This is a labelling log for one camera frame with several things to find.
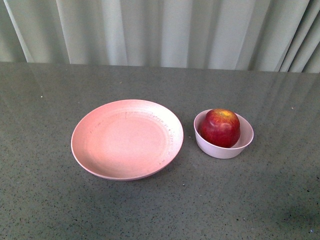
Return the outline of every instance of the white curtain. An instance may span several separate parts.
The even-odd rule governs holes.
[[[0,61],[320,72],[320,0],[0,0]]]

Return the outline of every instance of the table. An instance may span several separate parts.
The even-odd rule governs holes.
[[[87,113],[123,99],[183,126],[175,159],[135,181],[92,175],[70,146]],[[196,143],[212,108],[254,129],[235,158]],[[0,114],[1,239],[320,239],[320,74],[1,62]]]

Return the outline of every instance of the bowl rim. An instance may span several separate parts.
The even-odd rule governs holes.
[[[252,132],[252,137],[250,138],[250,140],[249,140],[249,142],[248,142],[247,144],[242,145],[242,146],[238,146],[238,147],[229,147],[229,148],[228,148],[228,147],[222,147],[222,146],[214,145],[214,144],[208,142],[207,140],[205,140],[205,139],[200,135],[200,133],[198,132],[198,130],[197,130],[197,128],[196,128],[196,120],[197,120],[197,118],[199,118],[200,115],[203,115],[204,113],[207,114],[207,112],[209,112],[209,111],[212,110],[212,109],[207,109],[207,110],[204,110],[204,111],[200,112],[200,113],[194,118],[194,120],[193,120],[194,131],[195,131],[196,134],[200,137],[201,140],[203,140],[205,143],[207,143],[208,145],[210,145],[210,146],[212,146],[212,147],[219,148],[219,149],[224,149],[224,150],[239,150],[239,149],[243,149],[243,148],[247,147],[247,146],[253,141],[254,136],[255,136],[254,129],[252,128],[251,124],[250,124],[243,116],[241,116],[241,115],[239,115],[239,114],[237,114],[237,113],[235,113],[235,114],[237,115],[237,117],[238,117],[238,118],[239,118],[239,117],[242,118],[242,120],[243,120],[245,123],[248,124],[248,126],[249,126],[249,128],[250,128],[250,130],[251,130],[251,132]]]

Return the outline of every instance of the pink bowl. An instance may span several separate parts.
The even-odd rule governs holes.
[[[183,143],[176,115],[146,100],[120,100],[88,113],[75,127],[71,149],[88,172],[109,180],[136,180],[167,166]]]
[[[231,148],[225,148],[213,145],[206,140],[204,140],[198,132],[200,123],[205,119],[207,112],[211,109],[205,110],[199,113],[193,122],[193,127],[195,131],[195,139],[198,146],[211,157],[217,159],[231,159],[240,154],[254,139],[254,130],[250,123],[245,120],[242,116],[237,115],[240,121],[240,131],[241,135],[238,142]]]

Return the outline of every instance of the curtain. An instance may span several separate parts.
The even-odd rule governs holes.
[[[0,61],[320,72],[320,0],[0,0]]]

